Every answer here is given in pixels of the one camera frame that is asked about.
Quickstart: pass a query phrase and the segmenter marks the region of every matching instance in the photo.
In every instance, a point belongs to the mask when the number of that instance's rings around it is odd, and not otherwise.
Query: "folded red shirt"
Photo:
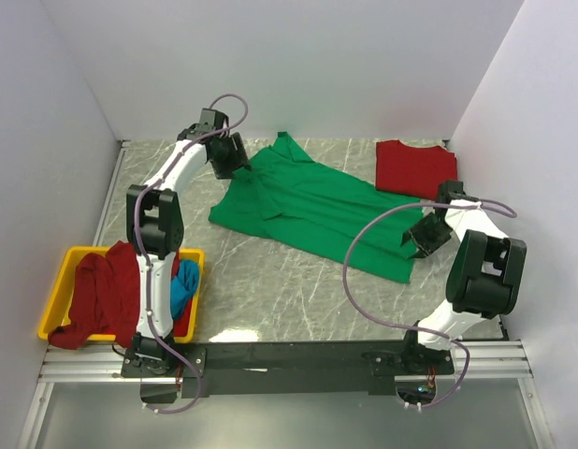
[[[443,147],[414,148],[399,140],[376,144],[377,190],[435,199],[448,180],[457,180],[457,160]]]
[[[172,278],[177,271],[178,253]],[[89,253],[81,259],[68,317],[71,324],[54,329],[50,344],[78,349],[92,334],[114,333],[123,348],[131,346],[139,319],[139,268],[131,243],[118,241],[106,257]]]

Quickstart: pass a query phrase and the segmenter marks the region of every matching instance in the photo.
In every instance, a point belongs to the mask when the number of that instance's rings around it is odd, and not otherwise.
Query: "gray marble floor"
[[[247,139],[249,155],[272,139]],[[316,161],[374,182],[375,140],[301,139]],[[131,141],[114,187],[101,243],[125,240],[125,191],[143,183],[172,147],[165,141]],[[433,140],[409,142],[417,146]],[[195,340],[288,341],[399,339],[401,331],[377,326],[349,304],[341,285],[341,266],[277,241],[246,236],[208,221],[210,207],[224,196],[228,181],[217,181],[210,166],[180,192],[185,239],[183,247],[206,252]],[[412,281],[403,285],[352,269],[354,297],[369,312],[389,321],[412,324],[443,300],[447,274],[455,256],[451,241],[428,259],[416,261]],[[466,338],[500,339],[499,322],[482,323]]]

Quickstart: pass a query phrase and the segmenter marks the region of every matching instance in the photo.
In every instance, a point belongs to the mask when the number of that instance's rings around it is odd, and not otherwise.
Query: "clothing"
[[[376,188],[436,199],[439,185],[457,181],[457,160],[443,147],[414,148],[398,140],[376,144]]]
[[[210,221],[229,229],[343,261],[355,235],[373,218],[411,198],[378,192],[358,178],[315,163],[287,134],[235,171]],[[397,282],[408,282],[415,245],[401,235],[422,218],[404,210],[378,223],[355,248],[350,265]]]
[[[183,316],[189,300],[199,285],[199,266],[193,260],[181,260],[179,272],[170,284],[170,313],[173,320]]]
[[[177,256],[172,275],[178,270]],[[71,324],[54,329],[50,344],[78,349],[91,334],[114,333],[123,348],[131,346],[139,319],[139,268],[133,245],[119,241],[106,257],[89,253],[81,259],[68,317]]]

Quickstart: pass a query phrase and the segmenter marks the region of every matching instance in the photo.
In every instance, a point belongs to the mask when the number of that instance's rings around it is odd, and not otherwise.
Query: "cable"
[[[158,335],[158,332],[156,331],[156,328],[154,326],[154,322],[152,319],[152,282],[151,282],[153,265],[152,265],[152,261],[150,260],[150,257],[148,256],[148,252],[146,251],[146,248],[144,247],[143,240],[141,239],[141,232],[139,231],[139,225],[138,225],[139,224],[139,215],[141,212],[141,202],[143,201],[143,198],[145,197],[145,195],[147,195],[149,192],[151,192],[153,189],[155,189],[156,187],[158,187],[161,183],[163,183],[165,181],[166,176],[168,176],[168,174],[170,174],[172,169],[180,161],[180,159],[185,155],[185,153],[190,148],[192,148],[196,143],[200,143],[200,142],[206,140],[207,138],[212,138],[214,136],[218,136],[218,135],[224,134],[226,132],[229,132],[231,129],[233,129],[233,128],[235,128],[235,127],[237,127],[243,123],[245,118],[248,116],[248,112],[249,112],[248,103],[237,94],[223,94],[223,95],[216,97],[214,99],[214,101],[210,104],[210,108],[214,107],[214,105],[216,103],[218,103],[223,98],[227,98],[227,97],[236,98],[237,100],[239,100],[243,104],[244,112],[243,112],[243,115],[241,116],[241,118],[239,120],[237,120],[235,123],[230,124],[224,128],[217,129],[215,131],[210,131],[209,133],[206,133],[206,134],[204,134],[198,138],[195,138],[191,142],[189,142],[187,145],[185,145],[181,149],[181,151],[177,153],[177,156],[175,156],[175,158],[171,161],[170,165],[165,169],[165,171],[163,171],[162,177],[159,180],[153,182],[151,185],[148,185],[145,189],[143,189],[139,193],[139,195],[137,196],[136,205],[135,205],[135,208],[133,211],[133,220],[134,220],[134,223],[136,224],[134,226],[134,234],[136,237],[137,247],[139,248],[139,252],[141,253],[141,255],[143,255],[143,257],[146,259],[146,267],[147,267],[147,269],[146,269],[146,276],[147,276],[147,281],[146,281],[146,314],[148,315],[148,327],[150,328],[150,331],[151,331],[154,339],[158,342],[158,344],[160,344],[163,348],[165,348],[170,354],[177,357],[179,359],[179,361],[182,362],[183,365],[185,365],[194,374],[195,378],[197,379],[197,391],[195,393],[195,397],[188,404],[186,404],[182,407],[179,407],[178,409],[174,409],[174,410],[158,409],[157,407],[155,407],[153,405],[147,405],[147,407],[150,410],[154,411],[155,413],[173,414],[173,413],[185,412],[186,410],[191,409],[195,405],[195,403],[199,400],[199,398],[202,396],[203,385],[202,385],[201,374],[199,373],[197,368],[189,360],[187,360],[183,355],[181,355],[180,353],[175,351],[173,348],[171,348],[168,344],[166,344],[166,342],[160,338],[160,336]]]
[[[349,267],[349,259],[352,257],[352,253],[354,252],[355,245],[357,245],[358,241],[361,240],[362,237],[364,237],[364,235],[374,225],[376,225],[378,222],[384,220],[385,218],[389,217],[390,215],[393,215],[394,213],[400,212],[402,210],[426,208],[426,207],[435,208],[435,209],[457,209],[457,210],[483,209],[483,210],[491,210],[493,212],[500,213],[501,215],[504,215],[504,216],[509,217],[509,218],[517,217],[517,213],[515,212],[515,210],[513,210],[509,206],[506,206],[503,203],[500,203],[500,202],[492,200],[492,199],[480,199],[479,201],[481,202],[480,205],[479,204],[473,204],[473,205],[468,205],[468,206],[457,206],[455,204],[452,205],[452,204],[432,202],[432,203],[410,203],[410,204],[404,204],[401,206],[397,206],[396,208],[392,208],[391,210],[388,210],[387,212],[382,213],[381,215],[376,217],[374,220],[372,220],[370,223],[368,223],[366,226],[364,226],[364,228],[357,234],[357,236],[355,236],[355,239],[352,241],[352,244],[350,245],[349,249],[347,250],[347,254],[345,254],[345,260],[343,261],[342,277],[343,277],[343,289],[345,290],[345,295],[349,299],[349,302],[352,303],[352,306],[354,306],[354,308],[357,311],[359,311],[362,315],[364,315],[366,318],[368,318],[371,322],[376,323],[376,324],[381,325],[381,326],[392,327],[395,329],[413,330],[416,332],[426,332],[428,334],[437,335],[439,337],[442,337],[442,338],[450,341],[454,345],[458,346],[466,354],[466,362],[464,363],[464,368],[461,370],[459,378],[457,379],[457,381],[455,381],[454,386],[452,386],[451,389],[444,396],[434,400],[433,402],[422,405],[422,408],[434,407],[435,405],[439,405],[441,402],[443,402],[444,400],[449,398],[451,395],[453,395],[453,393],[460,387],[460,385],[464,382],[464,377],[466,377],[466,373],[468,372],[468,367],[470,366],[470,351],[461,341],[456,340],[456,339],[452,339],[448,334],[445,334],[444,332],[440,332],[440,331],[434,330],[434,329],[429,329],[426,327],[409,326],[409,325],[402,325],[402,324],[398,324],[398,323],[391,323],[388,321],[381,320],[380,318],[377,318],[377,317],[371,315],[370,313],[368,313],[367,311],[365,311],[362,308],[362,306],[360,306],[357,303],[357,301],[355,301],[354,297],[352,296],[352,292],[350,292],[350,290],[349,290],[349,285],[347,283],[347,268]],[[493,206],[485,206],[484,203],[492,204],[494,206],[499,206],[499,207],[495,208]]]
[[[120,353],[119,351],[117,351],[117,349],[114,347],[114,343],[110,345],[110,349],[112,349],[112,352],[113,352],[114,354],[118,354],[118,355],[120,355],[122,358],[124,358],[124,354],[123,354],[123,353]]]

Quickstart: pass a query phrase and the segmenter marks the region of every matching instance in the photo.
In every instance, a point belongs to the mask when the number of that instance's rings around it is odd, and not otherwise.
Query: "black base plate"
[[[395,395],[395,376],[412,372],[401,364],[402,340],[189,343],[176,345],[203,380],[202,396],[367,391]],[[437,375],[453,374],[451,359],[436,362]],[[177,368],[157,375],[123,364],[122,377],[175,377]],[[197,379],[183,370],[182,396],[194,396]]]

